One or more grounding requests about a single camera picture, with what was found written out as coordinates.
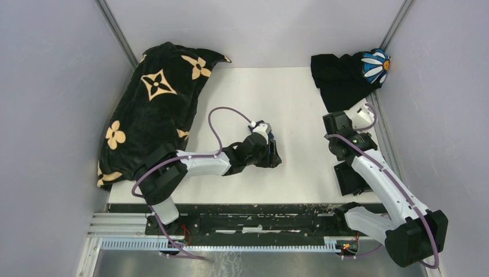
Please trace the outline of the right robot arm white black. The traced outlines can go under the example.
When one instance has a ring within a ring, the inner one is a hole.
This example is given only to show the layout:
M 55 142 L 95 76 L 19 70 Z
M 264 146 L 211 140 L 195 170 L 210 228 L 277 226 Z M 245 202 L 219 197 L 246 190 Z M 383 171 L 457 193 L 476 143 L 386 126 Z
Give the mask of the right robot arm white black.
M 348 235 L 358 231 L 375 239 L 400 267 L 421 263 L 437 269 L 446 239 L 447 216 L 441 210 L 431 211 L 409 191 L 370 134 L 354 129 L 345 112 L 329 113 L 322 119 L 329 151 L 366 181 L 388 214 L 375 214 L 356 202 L 344 204 L 334 210 L 335 232 Z

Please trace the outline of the blue leather card holder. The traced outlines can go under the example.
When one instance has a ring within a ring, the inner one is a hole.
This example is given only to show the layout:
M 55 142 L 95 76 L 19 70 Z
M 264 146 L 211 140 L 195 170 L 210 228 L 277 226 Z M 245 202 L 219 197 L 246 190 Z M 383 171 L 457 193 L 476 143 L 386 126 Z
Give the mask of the blue leather card holder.
M 268 143 L 268 151 L 261 159 L 260 162 L 256 164 L 257 167 L 262 168 L 275 168 L 282 163 L 282 160 L 278 154 L 277 145 L 275 137 Z

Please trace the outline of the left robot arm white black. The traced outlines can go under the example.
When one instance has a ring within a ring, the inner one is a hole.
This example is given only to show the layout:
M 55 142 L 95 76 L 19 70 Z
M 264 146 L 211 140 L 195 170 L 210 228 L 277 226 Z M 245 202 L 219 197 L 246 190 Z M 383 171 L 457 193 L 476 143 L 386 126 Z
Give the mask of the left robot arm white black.
M 159 218 L 160 228 L 173 235 L 182 223 L 172 194 L 184 179 L 234 175 L 247 166 L 272 169 L 281 163 L 273 136 L 259 133 L 210 153 L 185 152 L 164 144 L 134 170 L 134 188 L 140 190 L 139 197 Z

